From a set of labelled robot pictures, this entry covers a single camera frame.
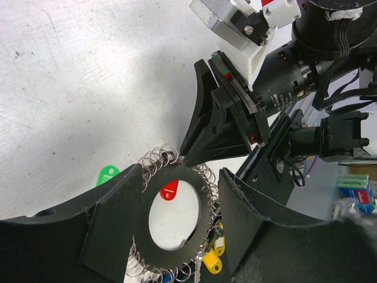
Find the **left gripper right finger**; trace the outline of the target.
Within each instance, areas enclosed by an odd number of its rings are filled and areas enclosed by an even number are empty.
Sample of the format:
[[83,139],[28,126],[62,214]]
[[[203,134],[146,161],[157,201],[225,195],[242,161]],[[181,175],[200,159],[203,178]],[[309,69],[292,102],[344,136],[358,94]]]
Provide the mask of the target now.
[[232,282],[375,282],[376,216],[321,221],[219,174]]

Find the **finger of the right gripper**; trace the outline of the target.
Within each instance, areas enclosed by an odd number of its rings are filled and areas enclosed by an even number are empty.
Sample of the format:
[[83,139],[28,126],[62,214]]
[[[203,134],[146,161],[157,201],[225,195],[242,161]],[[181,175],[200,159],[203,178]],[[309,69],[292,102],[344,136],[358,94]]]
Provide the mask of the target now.
[[231,99],[224,88],[212,91],[213,114],[210,125],[217,130],[217,136],[210,147],[201,151],[191,150],[184,156],[184,164],[193,167],[205,162],[246,156],[252,152],[252,147],[247,147],[242,139],[237,125],[233,121]]
[[201,151],[210,147],[217,136],[217,130],[213,130],[210,120],[213,114],[212,91],[217,89],[218,85],[205,60],[195,62],[194,70],[197,96],[189,128],[180,146],[180,153],[183,156],[189,155],[191,150]]

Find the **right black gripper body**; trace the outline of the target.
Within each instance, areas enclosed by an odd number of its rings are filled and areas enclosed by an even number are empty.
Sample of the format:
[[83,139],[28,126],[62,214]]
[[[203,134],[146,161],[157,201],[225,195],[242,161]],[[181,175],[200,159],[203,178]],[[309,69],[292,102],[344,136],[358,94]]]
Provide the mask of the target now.
[[257,144],[264,147],[270,139],[266,105],[258,94],[248,88],[246,80],[235,69],[225,53],[215,51],[208,60],[218,86],[223,87],[231,99],[233,121],[247,147]]

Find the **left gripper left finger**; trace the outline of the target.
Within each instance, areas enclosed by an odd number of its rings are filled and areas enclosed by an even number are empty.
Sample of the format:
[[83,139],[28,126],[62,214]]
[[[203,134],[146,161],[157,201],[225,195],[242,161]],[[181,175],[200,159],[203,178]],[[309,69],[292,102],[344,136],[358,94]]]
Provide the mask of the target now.
[[1,221],[2,282],[123,282],[143,188],[131,165],[32,217]]

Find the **yellow key tag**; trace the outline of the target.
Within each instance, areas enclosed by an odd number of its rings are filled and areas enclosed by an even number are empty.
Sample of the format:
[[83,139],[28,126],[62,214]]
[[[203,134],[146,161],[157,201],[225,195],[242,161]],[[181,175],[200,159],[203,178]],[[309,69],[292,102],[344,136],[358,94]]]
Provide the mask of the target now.
[[213,247],[203,257],[203,263],[209,273],[218,274],[221,272],[223,264],[220,257],[226,250],[225,239],[221,237],[215,240]]

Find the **green key tag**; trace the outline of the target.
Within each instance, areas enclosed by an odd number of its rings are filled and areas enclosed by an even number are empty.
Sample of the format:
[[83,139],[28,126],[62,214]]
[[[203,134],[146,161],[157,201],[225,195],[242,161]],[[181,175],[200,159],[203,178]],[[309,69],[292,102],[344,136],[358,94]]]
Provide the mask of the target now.
[[100,186],[105,182],[109,181],[114,176],[118,175],[119,172],[120,170],[117,166],[114,166],[112,164],[104,166],[98,174],[96,186]]

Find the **red key tag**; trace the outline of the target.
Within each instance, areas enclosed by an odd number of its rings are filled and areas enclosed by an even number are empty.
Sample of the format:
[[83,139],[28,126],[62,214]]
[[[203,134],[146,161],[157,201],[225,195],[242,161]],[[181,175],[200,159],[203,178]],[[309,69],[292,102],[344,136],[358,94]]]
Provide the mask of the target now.
[[177,194],[177,188],[178,188],[178,180],[174,180],[168,184],[166,184],[161,190],[160,190],[160,196],[166,200],[171,201],[175,198]]

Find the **blue key tag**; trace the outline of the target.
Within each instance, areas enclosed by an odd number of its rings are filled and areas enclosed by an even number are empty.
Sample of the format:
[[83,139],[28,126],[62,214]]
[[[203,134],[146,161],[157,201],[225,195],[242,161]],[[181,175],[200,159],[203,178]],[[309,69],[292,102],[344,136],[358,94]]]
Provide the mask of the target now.
[[171,283],[172,277],[171,274],[164,274],[163,283]]

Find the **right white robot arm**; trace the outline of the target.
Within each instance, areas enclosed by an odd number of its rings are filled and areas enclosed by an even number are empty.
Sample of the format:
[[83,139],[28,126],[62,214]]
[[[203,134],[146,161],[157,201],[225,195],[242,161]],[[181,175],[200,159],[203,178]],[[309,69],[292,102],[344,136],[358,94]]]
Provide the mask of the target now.
[[193,1],[219,49],[195,63],[197,98],[180,147],[188,166],[269,143],[267,119],[376,60],[375,1]]

